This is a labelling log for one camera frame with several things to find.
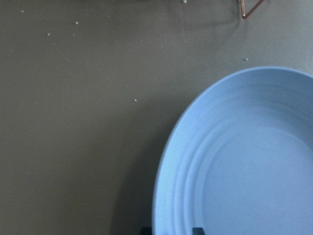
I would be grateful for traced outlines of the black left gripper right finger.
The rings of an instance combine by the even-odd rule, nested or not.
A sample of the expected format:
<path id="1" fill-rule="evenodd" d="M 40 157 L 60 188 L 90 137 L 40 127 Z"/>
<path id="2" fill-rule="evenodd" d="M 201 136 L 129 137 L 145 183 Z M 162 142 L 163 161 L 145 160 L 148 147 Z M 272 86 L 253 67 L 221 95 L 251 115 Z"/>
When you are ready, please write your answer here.
<path id="1" fill-rule="evenodd" d="M 204 235 L 204 229 L 202 227 L 192 228 L 192 235 Z"/>

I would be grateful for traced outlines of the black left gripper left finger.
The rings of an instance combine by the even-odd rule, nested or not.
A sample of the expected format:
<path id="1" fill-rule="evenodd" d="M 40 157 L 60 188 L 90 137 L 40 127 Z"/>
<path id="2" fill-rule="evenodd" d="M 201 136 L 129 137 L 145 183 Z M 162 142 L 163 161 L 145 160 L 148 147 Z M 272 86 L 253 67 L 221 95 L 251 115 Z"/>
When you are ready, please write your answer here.
<path id="1" fill-rule="evenodd" d="M 141 235 L 152 235 L 152 228 L 151 227 L 142 227 L 141 228 Z"/>

